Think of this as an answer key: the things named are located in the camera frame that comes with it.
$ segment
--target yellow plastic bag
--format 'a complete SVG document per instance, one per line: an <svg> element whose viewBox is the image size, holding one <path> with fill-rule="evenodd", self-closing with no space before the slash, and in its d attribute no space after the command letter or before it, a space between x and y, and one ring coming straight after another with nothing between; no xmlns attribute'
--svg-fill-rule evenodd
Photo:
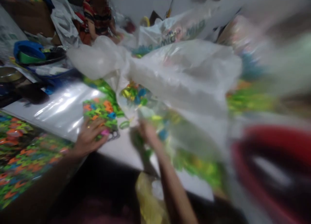
<svg viewBox="0 0 311 224"><path fill-rule="evenodd" d="M169 224L161 181L140 173L135 184L140 205L141 224Z"/></svg>

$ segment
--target striped shirt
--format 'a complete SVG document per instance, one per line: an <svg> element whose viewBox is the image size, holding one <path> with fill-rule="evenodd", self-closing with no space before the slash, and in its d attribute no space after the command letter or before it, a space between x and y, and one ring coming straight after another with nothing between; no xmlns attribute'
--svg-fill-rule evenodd
<svg viewBox="0 0 311 224"><path fill-rule="evenodd" d="M92 7L92 0L84 0L83 10L86 20L94 23L96 34L108 36L108 28L111 21L111 9L107 7L103 15L98 15L96 10Z"/></svg>

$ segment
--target floor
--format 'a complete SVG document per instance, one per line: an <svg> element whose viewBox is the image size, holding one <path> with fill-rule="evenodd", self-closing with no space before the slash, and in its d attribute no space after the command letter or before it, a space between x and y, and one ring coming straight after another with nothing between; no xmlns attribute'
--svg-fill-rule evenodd
<svg viewBox="0 0 311 224"><path fill-rule="evenodd" d="M121 165L98 153L92 153L65 187L49 214L49 220L64 218L85 198L112 202L112 211L118 216L124 206L129 207L135 223L140 223L140 210L135 193L139 171ZM246 223L241 213L226 201L216 199L214 204L188 194L200 223Z"/></svg>

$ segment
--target white wall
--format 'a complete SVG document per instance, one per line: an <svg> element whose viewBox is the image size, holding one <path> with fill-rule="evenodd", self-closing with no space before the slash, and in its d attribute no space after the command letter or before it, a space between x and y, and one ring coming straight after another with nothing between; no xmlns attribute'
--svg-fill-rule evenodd
<svg viewBox="0 0 311 224"><path fill-rule="evenodd" d="M169 5L171 0L112 0L114 5L116 6L117 11L120 13L129 16L135 24L139 25L139 22L142 17L147 16L148 18L151 16L152 11L156 11L159 16L163 19L165 17L166 12L169 9ZM301 5L301 1L304 0L283 0L283 8L279 10L276 14L277 17L282 15L282 13L286 13L284 8L289 9L289 13L292 11L288 5ZM267 15L270 15L272 11L274 11L274 7L278 6L278 4L282 2L281 0L221 0L218 2L220 9L217 14L211 20L212 26L216 27L222 25L224 22L228 22L237 10L240 7L244 7L246 12L252 12L252 16L260 21L263 21L267 18ZM194 5L198 3L193 3L191 0L174 0L174 4L172 7L171 17L180 14L184 11L191 9Z"/></svg>

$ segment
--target green bowl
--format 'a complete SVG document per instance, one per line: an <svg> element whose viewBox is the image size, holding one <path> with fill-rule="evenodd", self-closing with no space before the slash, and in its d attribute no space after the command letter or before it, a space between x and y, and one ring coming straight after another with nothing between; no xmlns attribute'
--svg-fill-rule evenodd
<svg viewBox="0 0 311 224"><path fill-rule="evenodd" d="M45 61L45 59L31 57L23 52L19 52L19 61L22 64L33 64L33 63Z"/></svg>

